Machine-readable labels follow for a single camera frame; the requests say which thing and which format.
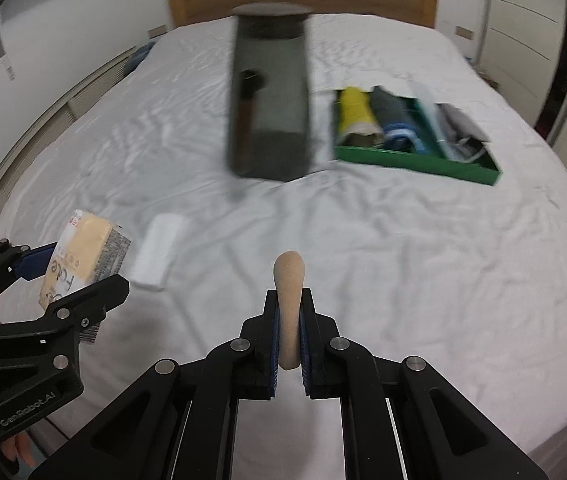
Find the yellow roll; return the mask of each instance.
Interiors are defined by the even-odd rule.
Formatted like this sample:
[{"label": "yellow roll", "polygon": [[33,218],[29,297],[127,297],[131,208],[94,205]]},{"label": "yellow roll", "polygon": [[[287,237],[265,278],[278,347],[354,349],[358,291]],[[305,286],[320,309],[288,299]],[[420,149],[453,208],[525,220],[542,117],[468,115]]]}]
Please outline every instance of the yellow roll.
[{"label": "yellow roll", "polygon": [[348,137],[373,136],[370,142],[378,142],[383,133],[372,114],[368,94],[349,86],[340,94],[341,121],[339,123],[339,142]]}]

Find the butter package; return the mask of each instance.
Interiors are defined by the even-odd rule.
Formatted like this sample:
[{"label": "butter package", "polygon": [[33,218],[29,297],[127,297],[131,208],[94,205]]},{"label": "butter package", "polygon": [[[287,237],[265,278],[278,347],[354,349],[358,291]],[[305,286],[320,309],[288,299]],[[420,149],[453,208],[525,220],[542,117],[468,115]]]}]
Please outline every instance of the butter package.
[{"label": "butter package", "polygon": [[129,246],[117,226],[77,209],[48,263],[39,304],[46,309],[53,301],[116,274]]}]

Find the bed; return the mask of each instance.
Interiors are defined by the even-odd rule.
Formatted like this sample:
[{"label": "bed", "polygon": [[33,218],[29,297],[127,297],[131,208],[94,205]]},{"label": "bed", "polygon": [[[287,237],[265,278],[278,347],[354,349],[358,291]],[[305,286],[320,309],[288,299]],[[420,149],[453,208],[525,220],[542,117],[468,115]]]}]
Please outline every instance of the bed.
[{"label": "bed", "polygon": [[[84,394],[51,420],[73,434],[158,359],[189,362],[235,337],[262,310],[276,256],[295,249],[342,334],[388,359],[425,357],[567,478],[551,470],[567,445],[548,463],[535,455],[567,426],[567,173],[432,29],[437,0],[279,0],[321,13],[308,22],[312,172],[286,184],[224,163],[227,16],[260,0],[168,1],[176,30],[36,158],[0,217],[0,237],[32,246],[56,240],[76,208],[133,240],[157,214],[187,219],[166,288],[132,285],[80,348]],[[331,91],[409,94],[409,78],[491,137],[495,187],[331,160]],[[18,283],[0,319],[40,316],[37,297]],[[339,402],[306,399],[299,370],[280,371],[272,402],[240,404],[233,478],[343,478],[342,456]]]}]

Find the green tray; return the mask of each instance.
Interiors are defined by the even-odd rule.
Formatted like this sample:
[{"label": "green tray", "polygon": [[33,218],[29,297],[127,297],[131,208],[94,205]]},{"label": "green tray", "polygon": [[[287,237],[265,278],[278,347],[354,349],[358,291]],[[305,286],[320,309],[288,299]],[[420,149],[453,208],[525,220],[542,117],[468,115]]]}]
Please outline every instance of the green tray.
[{"label": "green tray", "polygon": [[[339,105],[338,90],[335,94],[333,104],[333,132],[337,139],[339,122],[341,118],[341,107]],[[359,164],[375,164],[386,168],[404,168],[406,170],[419,171],[420,173],[431,173],[443,176],[451,176],[459,180],[468,180],[479,184],[495,185],[501,170],[490,155],[486,146],[486,154],[482,155],[473,163],[457,162],[444,157],[435,134],[425,118],[419,102],[416,99],[402,97],[406,102],[406,108],[417,124],[419,131],[417,135],[430,152],[428,155],[420,153],[393,152],[380,148],[357,148],[356,146],[335,146],[335,156],[339,160],[357,162]]]}]

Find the brush handle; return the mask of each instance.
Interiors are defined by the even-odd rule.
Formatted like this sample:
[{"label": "brush handle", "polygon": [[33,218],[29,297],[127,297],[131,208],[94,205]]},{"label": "brush handle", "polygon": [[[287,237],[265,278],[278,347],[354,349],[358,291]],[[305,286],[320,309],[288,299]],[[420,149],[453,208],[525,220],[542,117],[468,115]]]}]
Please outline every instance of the brush handle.
[{"label": "brush handle", "polygon": [[292,370],[301,364],[299,354],[299,306],[306,267],[299,253],[288,251],[273,269],[279,301],[279,366]]}]

